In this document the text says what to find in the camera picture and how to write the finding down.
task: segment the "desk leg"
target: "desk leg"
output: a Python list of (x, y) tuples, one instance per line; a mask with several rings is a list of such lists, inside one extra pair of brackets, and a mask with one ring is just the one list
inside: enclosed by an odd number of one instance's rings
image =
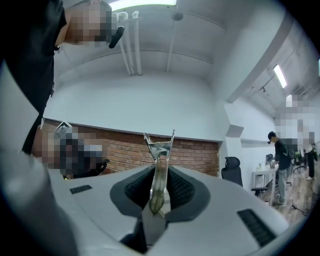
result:
[(275, 188), (276, 188), (276, 173), (272, 174), (272, 190), (271, 190), (271, 197), (269, 201), (269, 206), (272, 206), (272, 202), (274, 201), (275, 196)]
[(256, 174), (253, 173), (253, 183), (252, 183), (252, 187), (255, 188), (256, 187)]

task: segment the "white desk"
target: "white desk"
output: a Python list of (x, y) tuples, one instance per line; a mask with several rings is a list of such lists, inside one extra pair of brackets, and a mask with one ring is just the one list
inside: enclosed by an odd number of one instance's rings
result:
[(256, 175), (269, 175), (272, 174), (272, 190), (271, 190), (271, 197), (269, 200), (269, 206), (272, 206), (272, 202), (275, 196), (275, 187), (276, 187), (276, 170), (277, 168), (271, 169), (269, 166), (264, 166), (262, 170), (255, 170), (252, 172), (253, 174), (253, 183), (252, 187), (256, 187)]

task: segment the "floor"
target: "floor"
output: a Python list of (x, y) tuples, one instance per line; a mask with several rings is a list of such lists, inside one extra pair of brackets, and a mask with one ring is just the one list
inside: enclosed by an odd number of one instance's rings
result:
[[(272, 207), (277, 209), (280, 213), (284, 215), (286, 220), (294, 225), (297, 222), (303, 220), (308, 216), (308, 213), (315, 205), (315, 202), (318, 199), (318, 196), (313, 193), (313, 191), (318, 191), (320, 184), (320, 163), (314, 162), (314, 179), (307, 181), (307, 175), (309, 173), (308, 169), (301, 168), (295, 170), (294, 174), (290, 174), (287, 178), (288, 182), (291, 182), (292, 185), (287, 184), (286, 190), (286, 205), (278, 205), (277, 194), (279, 193), (278, 186), (275, 188), (274, 192), (274, 203)], [(267, 201), (271, 195), (271, 185), (269, 186), (262, 199)], [(297, 206), (298, 209), (292, 207), (292, 203)]]

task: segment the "white ceiling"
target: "white ceiling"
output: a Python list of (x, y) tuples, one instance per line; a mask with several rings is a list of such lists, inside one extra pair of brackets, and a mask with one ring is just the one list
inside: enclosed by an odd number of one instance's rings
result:
[[(80, 0), (64, 0), (72, 6)], [(139, 41), (142, 73), (144, 69), (166, 71), (169, 49), (174, 35), (172, 15), (183, 13), (176, 23), (170, 72), (188, 74), (207, 80), (215, 63), (214, 49), (226, 32), (230, 0), (178, 0), (177, 6), (135, 6), (127, 8), (129, 17), (139, 11)], [(131, 47), (134, 51), (133, 27), (130, 26)], [(126, 71), (120, 45), (109, 49), (105, 43), (74, 46), (64, 44), (55, 55), (55, 82), (65, 84), (93, 72)], [(286, 96), (293, 93), (308, 97), (319, 91), (319, 55), (297, 22), (268, 67), (251, 88), (244, 91), (246, 98), (256, 102), (271, 116), (283, 105)], [(283, 89), (273, 67), (282, 68), (287, 87)]]

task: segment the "gray pants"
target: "gray pants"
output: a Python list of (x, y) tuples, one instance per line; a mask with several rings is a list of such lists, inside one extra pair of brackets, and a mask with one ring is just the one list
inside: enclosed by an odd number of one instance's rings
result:
[(279, 170), (279, 178), (278, 178), (278, 188), (279, 188), (279, 194), (280, 202), (286, 201), (286, 190), (287, 190), (287, 174), (289, 173), (291, 169), (291, 166), (284, 170)]

